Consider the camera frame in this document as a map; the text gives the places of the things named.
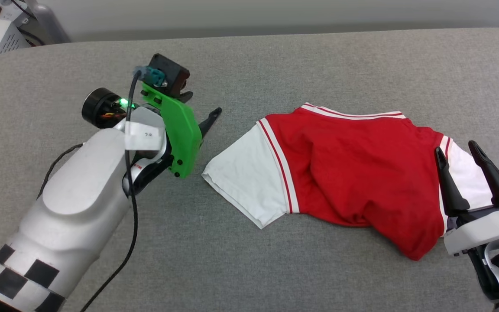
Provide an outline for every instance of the black cable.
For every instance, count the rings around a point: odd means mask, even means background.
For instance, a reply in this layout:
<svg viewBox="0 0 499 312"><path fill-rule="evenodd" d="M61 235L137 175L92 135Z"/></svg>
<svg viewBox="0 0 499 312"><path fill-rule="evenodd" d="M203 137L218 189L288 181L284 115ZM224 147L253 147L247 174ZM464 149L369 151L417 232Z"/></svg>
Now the black cable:
<svg viewBox="0 0 499 312"><path fill-rule="evenodd" d="M30 37L30 38L32 38L32 39L34 39L34 40L36 40L37 42L39 42L39 43L40 43L40 45L45 46L45 42L43 42L40 38L38 38L38 37L34 36L33 34L31 34L31 33L27 32L26 30L23 30L23 29L20 29L20 28L19 28L19 29L18 29L18 31L20 31L20 33L21 33L21 34L23 34L23 35L25 35L25 36L28 36L28 37Z"/></svg>
<svg viewBox="0 0 499 312"><path fill-rule="evenodd" d="M138 78L140 78L141 75L142 75L141 71L137 71L134 74L132 84L130 85L130 91L128 92L128 104L127 104L128 106L126 109L126 121L127 122L130 121L130 114L132 112L132 104L131 103L133 103L134 89L136 88L136 83L138 81ZM126 176L128 178L128 190L130 193L130 199L132 200L132 212L134 215L134 230L133 230L133 234L132 234L132 242L130 243L130 249L128 249L128 253L126 254L126 257L124 258L123 262L119 265L119 268L117 268L117 270L115 270L115 272L113 274L111 274L111 276L103 283L103 285L101 285L101 287L99 289L97 289L97 292L95 292L95 294L93 296L91 296L90 300L88 300L86 302L86 304L82 308L81 312L85 312L87 310L87 308L90 306L90 304L92 302L94 302L95 298L97 298L97 296L99 296L99 294L103 291L103 289L105 289L105 287L113 280L113 278L115 278L115 276L117 276L117 274L119 274L119 272L125 267L126 263L130 259L130 256L132 255L132 252L133 252L134 247L136 245L136 238L138 236L138 206L136 204L136 197L134 196L134 193L133 193L134 186L132 183L132 174L130 172L131 164L130 164L130 151L129 150L124 151L124 159L126 162Z"/></svg>
<svg viewBox="0 0 499 312"><path fill-rule="evenodd" d="M38 20L36 18L36 16L33 16L32 14L30 14L30 12L28 12L27 10L25 10L24 8L22 8L22 6L20 6L15 0L10 0L10 1L13 2L16 7L20 8L20 10L22 12L25 12L26 15L30 16L30 18L33 18L34 20Z"/></svg>
<svg viewBox="0 0 499 312"><path fill-rule="evenodd" d="M73 150L77 149L77 148L81 148L83 146L83 143L81 144L77 144L75 146L72 146L71 148L69 148L68 150L64 151L63 154L59 155L59 157L57 157L56 160L54 160L54 162L51 164L51 166L49 167L49 170L47 171L47 173L45 174L45 178L43 179L43 183L42 183L42 187L40 188L40 192L38 193L38 197L37 198L40 198L40 196L42 196L42 193L43 193L43 189L45 188L45 185L47 184L47 182L49 181L49 175L51 174L51 172L53 171L53 168L55 168L55 165L57 165L57 163L65 156L67 155L68 153L72 152Z"/></svg>

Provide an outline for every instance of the red stripe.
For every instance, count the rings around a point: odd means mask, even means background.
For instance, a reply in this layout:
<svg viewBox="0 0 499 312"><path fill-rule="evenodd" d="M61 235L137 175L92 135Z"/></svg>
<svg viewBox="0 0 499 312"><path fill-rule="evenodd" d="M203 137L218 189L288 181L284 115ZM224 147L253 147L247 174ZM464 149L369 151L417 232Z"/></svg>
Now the red stripe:
<svg viewBox="0 0 499 312"><path fill-rule="evenodd" d="M382 116L401 116L401 115L403 115L402 113L394 113L394 114L373 114L373 116L355 116L355 115L352 116L352 115L346 115L346 114L342 114L342 113L338 113L338 112L333 112L333 111L324 109L322 107L314 106L314 105L311 105L311 104L308 104L308 103L305 103L304 106L309 106L309 107L317 108L317 109L320 109L323 112L327 112L327 113L330 113L330 114L344 116L344 117L351 117L351 118L372 118L372 117L382 117Z"/></svg>
<svg viewBox="0 0 499 312"><path fill-rule="evenodd" d="M288 180L286 180L286 174L285 174L284 168L282 166L281 158L279 157L279 154L277 153L277 150L276 150L275 146L273 145L273 141L271 140L271 137L269 136L269 133L267 133L267 130L265 129L265 126L263 125L261 120L259 120L259 124L261 125L261 129L263 130L263 132L265 132L267 139L269 139L269 144L271 144L271 148L273 148L273 151L275 151L275 155L277 156L277 160L279 161L279 165L281 166L282 177L285 181L286 194L288 194L288 205L290 207L290 213L292 213L292 200L290 198L290 191L288 189Z"/></svg>
<svg viewBox="0 0 499 312"><path fill-rule="evenodd" d="M448 143L446 143L446 159L448 159L448 148L450 147L450 138L448 138Z"/></svg>

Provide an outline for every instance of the gray table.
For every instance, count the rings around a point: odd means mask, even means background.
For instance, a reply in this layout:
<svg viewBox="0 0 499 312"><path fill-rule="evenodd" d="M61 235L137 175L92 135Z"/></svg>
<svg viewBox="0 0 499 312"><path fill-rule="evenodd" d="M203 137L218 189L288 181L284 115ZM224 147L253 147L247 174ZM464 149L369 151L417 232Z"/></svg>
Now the gray table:
<svg viewBox="0 0 499 312"><path fill-rule="evenodd" d="M165 174L139 196L140 233L123 272L93 311L489 311L466 257L442 240L421 261L373 229L287 215L262 231L200 177L259 118L305 101L350 114L400 110L499 165L499 29L97 42L0 56L0 247L63 150L95 127L86 95L127 95L156 53L190 69L196 117L223 115L186 180ZM123 260L127 214L73 292L75 311Z"/></svg>

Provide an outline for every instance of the folded garment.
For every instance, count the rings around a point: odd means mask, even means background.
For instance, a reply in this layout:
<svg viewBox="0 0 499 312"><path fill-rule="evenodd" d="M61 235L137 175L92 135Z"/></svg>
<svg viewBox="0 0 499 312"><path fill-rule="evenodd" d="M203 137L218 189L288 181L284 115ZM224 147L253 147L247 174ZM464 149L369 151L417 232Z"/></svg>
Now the folded garment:
<svg viewBox="0 0 499 312"><path fill-rule="evenodd" d="M490 205L473 158L401 112L350 115L306 103L291 114L267 115L202 175L260 229L286 213L373 226L419 260L451 224L438 186L437 146L471 209Z"/></svg>

